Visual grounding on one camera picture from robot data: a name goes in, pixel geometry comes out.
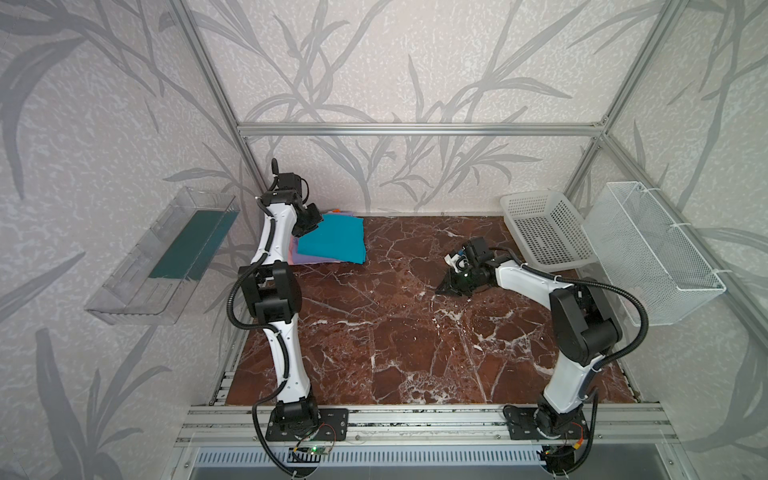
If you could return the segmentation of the teal printed t-shirt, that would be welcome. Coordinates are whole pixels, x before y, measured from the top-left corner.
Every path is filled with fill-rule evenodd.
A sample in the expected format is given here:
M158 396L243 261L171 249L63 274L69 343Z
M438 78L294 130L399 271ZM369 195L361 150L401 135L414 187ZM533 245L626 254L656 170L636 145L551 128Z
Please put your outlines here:
M325 214L316 230L299 237L298 252L363 264L366 261L362 218L335 213Z

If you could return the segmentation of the white plastic laundry basket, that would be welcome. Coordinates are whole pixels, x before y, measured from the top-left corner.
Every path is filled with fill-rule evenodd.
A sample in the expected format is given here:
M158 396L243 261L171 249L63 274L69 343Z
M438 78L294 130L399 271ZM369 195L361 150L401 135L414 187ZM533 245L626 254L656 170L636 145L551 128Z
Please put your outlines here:
M499 203L505 225L533 268L560 272L597 261L583 217L562 193L515 193L502 196Z

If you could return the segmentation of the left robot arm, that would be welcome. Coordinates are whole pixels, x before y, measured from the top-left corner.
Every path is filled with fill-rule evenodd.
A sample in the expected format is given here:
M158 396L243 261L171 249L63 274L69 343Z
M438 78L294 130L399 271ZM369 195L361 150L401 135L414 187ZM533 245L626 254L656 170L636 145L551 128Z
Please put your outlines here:
M230 322L243 330L262 330L278 378L275 427L301 434L319 427L320 412L305 371L298 338L302 294L288 262L291 240L315 230L322 221L308 204L307 182L295 173L280 173L272 163L273 181L257 199L263 213L258 248L250 264L238 270L227 300Z

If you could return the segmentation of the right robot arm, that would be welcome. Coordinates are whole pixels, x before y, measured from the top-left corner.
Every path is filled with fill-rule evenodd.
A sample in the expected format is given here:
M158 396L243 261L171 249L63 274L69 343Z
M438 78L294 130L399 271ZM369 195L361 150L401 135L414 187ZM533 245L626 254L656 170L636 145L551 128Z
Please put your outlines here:
M544 438L559 438L581 417L587 387L610 351L622 339L622 329L606 294L627 292L592 279L566 279L520 261L510 249L490 247L475 237L444 257L448 271L436 289L445 296L466 296L484 286L523 295L550 311L558 358L554 373L537 407L507 407L510 425L536 429Z

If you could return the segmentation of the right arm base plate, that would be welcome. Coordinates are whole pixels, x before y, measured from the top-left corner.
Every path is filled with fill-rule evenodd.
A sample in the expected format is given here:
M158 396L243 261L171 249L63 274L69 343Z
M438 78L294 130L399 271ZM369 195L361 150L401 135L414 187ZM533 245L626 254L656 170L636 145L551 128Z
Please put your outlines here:
M546 405L505 405L502 414L511 440L584 440L588 429L582 407L558 413Z

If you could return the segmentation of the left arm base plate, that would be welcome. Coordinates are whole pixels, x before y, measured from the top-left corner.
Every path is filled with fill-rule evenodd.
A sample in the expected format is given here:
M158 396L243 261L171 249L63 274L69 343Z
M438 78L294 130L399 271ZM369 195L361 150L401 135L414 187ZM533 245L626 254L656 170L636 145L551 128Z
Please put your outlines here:
M307 435L312 440L345 440L350 411L346 408L320 408L317 414L287 419L275 408L269 418L265 438L268 441L298 441Z

